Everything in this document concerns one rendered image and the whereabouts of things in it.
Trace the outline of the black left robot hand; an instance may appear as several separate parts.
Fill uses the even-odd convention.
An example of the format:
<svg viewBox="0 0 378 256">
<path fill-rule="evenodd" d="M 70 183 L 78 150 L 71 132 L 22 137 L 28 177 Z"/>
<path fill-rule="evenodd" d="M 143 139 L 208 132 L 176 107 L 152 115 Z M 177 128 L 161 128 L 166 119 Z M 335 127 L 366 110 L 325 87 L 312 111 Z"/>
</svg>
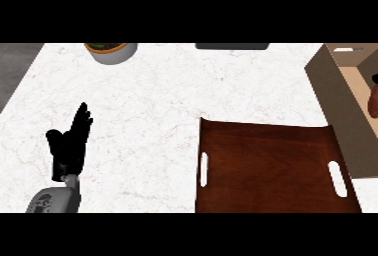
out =
<svg viewBox="0 0 378 256">
<path fill-rule="evenodd" d="M 70 130 L 62 133 L 56 129 L 46 132 L 46 139 L 53 156 L 52 180 L 62 181 L 67 175 L 80 175 L 84 166 L 86 143 L 89 139 L 93 118 L 87 104 L 81 103 Z"/>
</svg>

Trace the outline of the dark grey flat appliance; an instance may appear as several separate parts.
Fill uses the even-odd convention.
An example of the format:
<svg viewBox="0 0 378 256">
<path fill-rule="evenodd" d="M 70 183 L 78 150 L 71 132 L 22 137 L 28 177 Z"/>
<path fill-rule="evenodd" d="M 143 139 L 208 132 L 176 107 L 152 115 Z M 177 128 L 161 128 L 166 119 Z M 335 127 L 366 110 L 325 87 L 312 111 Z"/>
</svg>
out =
<svg viewBox="0 0 378 256">
<path fill-rule="evenodd" d="M 204 50 L 266 50 L 270 43 L 195 43 Z"/>
</svg>

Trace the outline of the grey plant pot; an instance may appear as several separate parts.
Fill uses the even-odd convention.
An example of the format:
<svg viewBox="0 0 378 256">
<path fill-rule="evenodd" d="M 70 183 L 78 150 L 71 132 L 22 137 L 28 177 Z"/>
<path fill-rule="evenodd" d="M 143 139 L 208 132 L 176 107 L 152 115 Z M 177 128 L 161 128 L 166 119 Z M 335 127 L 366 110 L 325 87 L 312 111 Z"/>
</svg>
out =
<svg viewBox="0 0 378 256">
<path fill-rule="evenodd" d="M 84 44 L 93 59 L 105 65 L 117 65 L 126 62 L 138 51 L 136 43 L 121 43 L 117 47 L 102 50 Z"/>
</svg>

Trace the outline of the reddish brown sweet potato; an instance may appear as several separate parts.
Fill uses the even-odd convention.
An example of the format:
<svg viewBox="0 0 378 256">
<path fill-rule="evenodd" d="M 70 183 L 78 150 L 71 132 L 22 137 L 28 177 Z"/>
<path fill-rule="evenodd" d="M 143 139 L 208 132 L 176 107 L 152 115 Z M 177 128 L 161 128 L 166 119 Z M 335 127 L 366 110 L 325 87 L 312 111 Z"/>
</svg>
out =
<svg viewBox="0 0 378 256">
<path fill-rule="evenodd" d="M 371 90 L 371 96 L 368 100 L 368 113 L 372 118 L 378 118 L 378 85 Z"/>
</svg>

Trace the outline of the cardboard box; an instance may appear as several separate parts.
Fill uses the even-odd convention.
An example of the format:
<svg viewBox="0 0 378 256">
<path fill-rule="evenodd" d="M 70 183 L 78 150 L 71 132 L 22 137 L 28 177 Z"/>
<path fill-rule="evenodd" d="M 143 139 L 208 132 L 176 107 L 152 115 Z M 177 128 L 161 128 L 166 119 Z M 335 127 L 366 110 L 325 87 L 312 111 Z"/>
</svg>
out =
<svg viewBox="0 0 378 256">
<path fill-rule="evenodd" d="M 325 43 L 306 67 L 353 179 L 378 177 L 378 118 L 368 112 L 378 43 Z"/>
</svg>

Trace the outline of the green plant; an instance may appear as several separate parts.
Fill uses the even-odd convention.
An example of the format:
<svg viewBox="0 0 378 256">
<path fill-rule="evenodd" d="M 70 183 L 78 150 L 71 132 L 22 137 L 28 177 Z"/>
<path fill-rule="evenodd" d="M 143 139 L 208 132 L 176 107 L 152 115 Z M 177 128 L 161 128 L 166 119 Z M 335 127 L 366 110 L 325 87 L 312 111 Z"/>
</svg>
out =
<svg viewBox="0 0 378 256">
<path fill-rule="evenodd" d="M 109 50 L 117 48 L 123 43 L 86 43 L 86 45 L 95 50 Z"/>
</svg>

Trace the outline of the brown wooden tray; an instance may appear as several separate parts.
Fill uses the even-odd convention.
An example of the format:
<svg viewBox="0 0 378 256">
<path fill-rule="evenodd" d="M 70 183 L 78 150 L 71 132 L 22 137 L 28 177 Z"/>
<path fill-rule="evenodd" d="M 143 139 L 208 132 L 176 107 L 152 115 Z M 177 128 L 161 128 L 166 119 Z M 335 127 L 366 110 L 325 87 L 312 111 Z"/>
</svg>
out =
<svg viewBox="0 0 378 256">
<path fill-rule="evenodd" d="M 359 213 L 346 167 L 347 195 L 334 188 L 328 163 L 344 158 L 334 129 L 202 120 L 195 211 Z"/>
</svg>

